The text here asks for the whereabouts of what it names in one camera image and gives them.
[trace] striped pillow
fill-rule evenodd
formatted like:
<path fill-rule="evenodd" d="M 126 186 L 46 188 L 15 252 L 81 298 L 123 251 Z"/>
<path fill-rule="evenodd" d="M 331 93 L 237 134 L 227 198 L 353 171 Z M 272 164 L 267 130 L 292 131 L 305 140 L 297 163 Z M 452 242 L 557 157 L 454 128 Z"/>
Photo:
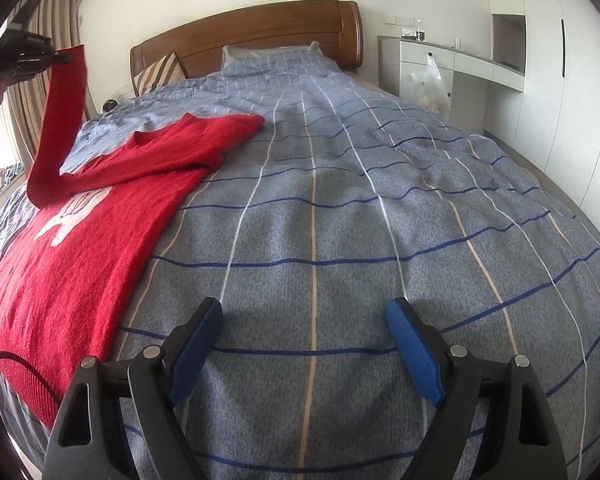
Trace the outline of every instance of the striped pillow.
<path fill-rule="evenodd" d="M 137 96 L 186 79 L 175 52 L 164 56 L 133 78 Z"/>

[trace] blue plaid duvet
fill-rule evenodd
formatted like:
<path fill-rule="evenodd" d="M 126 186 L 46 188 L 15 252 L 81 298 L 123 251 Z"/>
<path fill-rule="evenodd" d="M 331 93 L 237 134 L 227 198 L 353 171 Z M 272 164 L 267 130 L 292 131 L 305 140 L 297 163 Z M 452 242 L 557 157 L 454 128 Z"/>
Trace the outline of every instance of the blue plaid duvet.
<path fill-rule="evenodd" d="M 296 51 L 125 102 L 84 125 L 64 170 L 184 112 L 257 113 L 266 126 L 174 215 L 111 358 L 159 343 L 205 296 L 221 300 L 224 330 L 176 408 L 211 479 L 400 478 L 434 411 L 385 326 L 395 296 L 478 357 L 528 356 L 569 476 L 586 476 L 600 458 L 600 238 L 585 222 L 491 140 Z M 0 254 L 33 214 L 23 189 L 11 197 Z M 1 378 L 0 403 L 41 464 L 48 431 Z M 123 412 L 152 478 L 133 409 Z M 480 406 L 458 478 L 485 418 Z"/>

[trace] cabinet handle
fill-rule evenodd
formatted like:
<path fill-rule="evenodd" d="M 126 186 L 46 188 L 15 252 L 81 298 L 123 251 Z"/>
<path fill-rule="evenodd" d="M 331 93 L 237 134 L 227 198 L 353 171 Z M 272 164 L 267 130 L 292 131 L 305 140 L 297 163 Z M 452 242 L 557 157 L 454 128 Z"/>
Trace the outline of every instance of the cabinet handle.
<path fill-rule="evenodd" d="M 560 20 L 562 22 L 562 77 L 564 78 L 564 66 L 567 61 L 567 42 L 564 39 L 564 20 Z"/>

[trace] plastic bag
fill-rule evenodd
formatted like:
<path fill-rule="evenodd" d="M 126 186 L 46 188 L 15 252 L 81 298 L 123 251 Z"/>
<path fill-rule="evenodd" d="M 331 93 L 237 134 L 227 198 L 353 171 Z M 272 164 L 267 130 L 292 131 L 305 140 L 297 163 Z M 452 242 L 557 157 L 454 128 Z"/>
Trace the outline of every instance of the plastic bag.
<path fill-rule="evenodd" d="M 418 73 L 406 74 L 400 97 L 432 114 L 444 115 L 451 111 L 451 97 L 446 93 L 433 56 L 427 56 L 427 66 L 422 66 Z"/>

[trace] striped curtain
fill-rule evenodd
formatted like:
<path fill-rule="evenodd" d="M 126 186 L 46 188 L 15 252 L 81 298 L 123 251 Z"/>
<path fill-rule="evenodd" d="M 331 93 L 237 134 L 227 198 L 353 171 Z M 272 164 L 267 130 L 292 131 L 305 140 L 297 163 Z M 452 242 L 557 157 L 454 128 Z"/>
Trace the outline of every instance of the striped curtain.
<path fill-rule="evenodd" d="M 21 0 L 11 12 L 10 21 L 27 0 Z M 78 35 L 77 0 L 40 0 L 27 27 L 29 32 L 51 38 L 55 49 L 80 44 Z M 6 94 L 13 121 L 12 145 L 20 155 L 28 172 L 40 143 L 40 127 L 45 112 L 46 93 L 49 88 L 49 72 L 38 74 L 24 83 L 9 87 Z M 84 120 L 96 115 L 96 109 L 87 88 Z"/>

